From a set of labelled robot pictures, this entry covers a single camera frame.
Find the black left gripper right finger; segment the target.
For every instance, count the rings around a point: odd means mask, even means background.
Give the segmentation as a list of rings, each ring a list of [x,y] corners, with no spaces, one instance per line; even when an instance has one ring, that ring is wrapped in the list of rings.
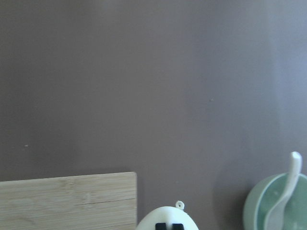
[[[184,230],[184,225],[182,223],[172,224],[172,230]]]

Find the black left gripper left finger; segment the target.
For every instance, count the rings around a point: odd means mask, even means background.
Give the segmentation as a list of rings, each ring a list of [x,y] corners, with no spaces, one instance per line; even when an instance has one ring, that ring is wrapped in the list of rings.
[[[166,223],[156,223],[155,230],[166,230]]]

